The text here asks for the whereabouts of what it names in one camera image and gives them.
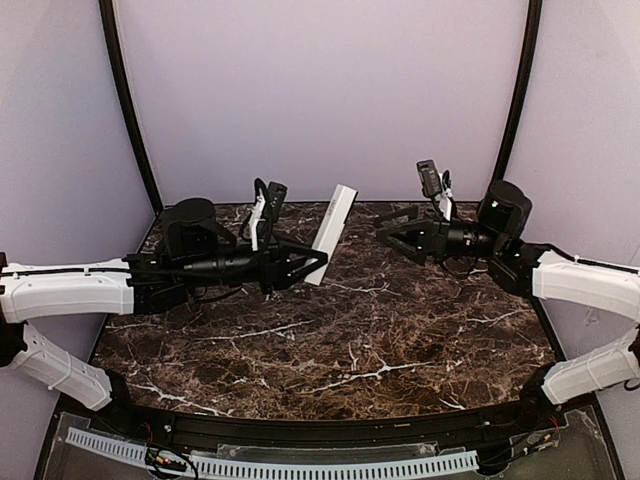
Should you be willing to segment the white remote control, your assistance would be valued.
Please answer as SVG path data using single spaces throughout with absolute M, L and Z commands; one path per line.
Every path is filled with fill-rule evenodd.
M 313 250 L 327 255 L 327 263 L 309 273 L 304 279 L 306 283 L 314 286 L 321 284 L 357 194 L 357 190 L 346 185 L 336 186 L 312 245 Z

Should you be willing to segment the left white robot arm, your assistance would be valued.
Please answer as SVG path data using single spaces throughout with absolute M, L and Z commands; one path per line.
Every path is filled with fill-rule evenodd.
M 160 314 L 199 289 L 256 282 L 284 290 L 326 266 L 327 253 L 272 235 L 277 208 L 259 198 L 246 243 L 216 219 L 204 198 L 183 200 L 160 216 L 161 248 L 94 264 L 38 267 L 1 263 L 1 364 L 21 371 L 92 411 L 126 401 L 117 374 L 93 367 L 55 345 L 34 318 L 85 313 Z

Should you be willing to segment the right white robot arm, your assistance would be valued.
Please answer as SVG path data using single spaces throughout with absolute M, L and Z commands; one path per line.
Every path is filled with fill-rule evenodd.
M 551 244 L 521 240 L 532 208 L 514 184 L 491 183 L 474 222 L 441 214 L 418 214 L 415 207 L 374 222 L 381 243 L 418 264 L 427 259 L 483 259 L 492 280 L 521 298 L 563 300 L 639 319 L 639 271 L 571 256 Z M 593 391 L 639 377 L 639 331 L 573 360 L 540 368 L 522 388 L 530 408 L 553 407 Z

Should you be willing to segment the black front rail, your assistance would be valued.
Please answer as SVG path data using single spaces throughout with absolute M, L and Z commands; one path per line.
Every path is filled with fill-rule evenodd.
M 383 420 L 284 421 L 224 418 L 135 405 L 132 426 L 117 427 L 107 415 L 84 409 L 67 396 L 55 414 L 70 413 L 104 432 L 127 432 L 187 452 L 215 451 L 219 446 L 293 448 L 364 448 L 434 443 L 438 447 L 489 448 L 535 431 L 557 431 L 566 425 L 559 411 L 538 423 L 519 419 L 519 404 L 508 402 L 454 413 Z

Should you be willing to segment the right black frame post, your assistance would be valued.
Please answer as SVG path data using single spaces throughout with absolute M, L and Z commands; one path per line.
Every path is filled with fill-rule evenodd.
M 526 21 L 514 88 L 498 154 L 488 183 L 489 186 L 498 180 L 503 180 L 509 166 L 533 68 L 543 3 L 543 0 L 529 0 L 527 4 Z

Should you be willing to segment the black frame post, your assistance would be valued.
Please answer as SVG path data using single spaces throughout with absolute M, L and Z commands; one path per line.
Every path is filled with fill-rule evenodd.
M 533 68 L 543 3 L 543 0 L 529 0 L 527 4 L 526 21 L 514 88 L 498 154 L 488 183 L 489 186 L 498 180 L 503 180 L 509 166 Z
M 115 3 L 112 0 L 99 0 L 98 6 L 112 77 L 127 135 L 147 199 L 154 215 L 158 216 L 164 210 L 164 205 L 135 111 L 118 32 Z

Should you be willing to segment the left black frame post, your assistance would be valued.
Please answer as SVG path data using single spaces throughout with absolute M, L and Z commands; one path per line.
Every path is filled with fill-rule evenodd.
M 154 215 L 158 216 L 164 210 L 164 205 L 135 111 L 118 32 L 115 3 L 112 0 L 99 0 L 98 6 L 112 77 L 127 135 L 147 199 Z

